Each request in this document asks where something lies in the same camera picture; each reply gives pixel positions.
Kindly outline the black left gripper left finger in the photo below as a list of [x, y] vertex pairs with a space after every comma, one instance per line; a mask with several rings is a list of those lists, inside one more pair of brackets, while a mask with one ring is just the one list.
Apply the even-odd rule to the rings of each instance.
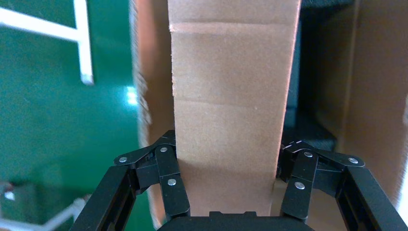
[[116, 157], [71, 230], [123, 231], [137, 196], [156, 184], [160, 186], [168, 220], [190, 215], [174, 130], [167, 131], [152, 145]]

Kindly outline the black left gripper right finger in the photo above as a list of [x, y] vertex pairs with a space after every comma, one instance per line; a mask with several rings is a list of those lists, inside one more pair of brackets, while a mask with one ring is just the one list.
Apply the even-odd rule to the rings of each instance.
[[282, 139], [278, 179], [287, 183], [280, 213], [306, 223], [313, 189], [336, 200], [349, 231], [406, 231], [407, 225], [365, 162], [356, 156]]

